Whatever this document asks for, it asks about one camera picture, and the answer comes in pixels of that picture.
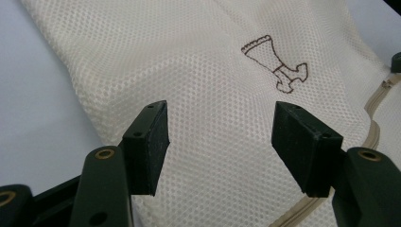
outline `brown embroidery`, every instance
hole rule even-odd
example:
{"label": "brown embroidery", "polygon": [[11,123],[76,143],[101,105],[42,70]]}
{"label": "brown embroidery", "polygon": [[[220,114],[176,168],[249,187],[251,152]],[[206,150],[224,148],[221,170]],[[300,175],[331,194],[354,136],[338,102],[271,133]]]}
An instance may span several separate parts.
{"label": "brown embroidery", "polygon": [[291,87],[293,81],[298,79],[304,82],[307,79],[307,64],[298,64],[295,69],[286,66],[277,56],[270,35],[244,45],[241,51],[245,56],[267,68],[278,78],[276,88],[280,92],[290,94],[294,90]]}

